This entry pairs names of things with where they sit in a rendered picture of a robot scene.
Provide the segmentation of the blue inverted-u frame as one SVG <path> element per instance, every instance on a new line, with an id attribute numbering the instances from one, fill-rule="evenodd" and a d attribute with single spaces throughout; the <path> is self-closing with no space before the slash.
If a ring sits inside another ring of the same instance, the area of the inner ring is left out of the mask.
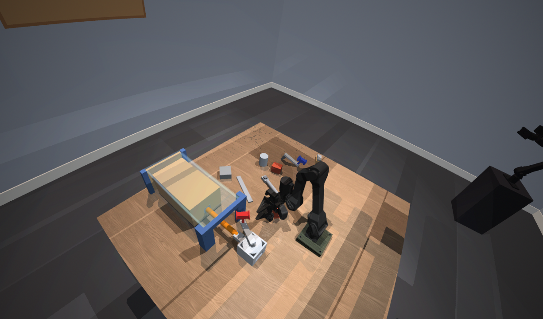
<path id="1" fill-rule="evenodd" d="M 240 219 L 237 220 L 237 212 L 245 212 L 246 211 L 246 201 L 247 196 L 245 194 L 242 194 L 241 197 L 237 198 L 236 201 L 232 202 L 230 206 L 228 206 L 223 212 L 221 212 L 216 218 L 214 218 L 211 222 L 209 222 L 205 227 L 202 228 L 202 230 L 199 231 L 199 237 L 203 246 L 203 249 L 207 252 L 214 244 L 215 238 L 213 236 L 213 229 L 217 227 L 224 219 L 227 218 L 232 212 L 235 211 L 235 220 L 237 222 L 240 221 Z"/>

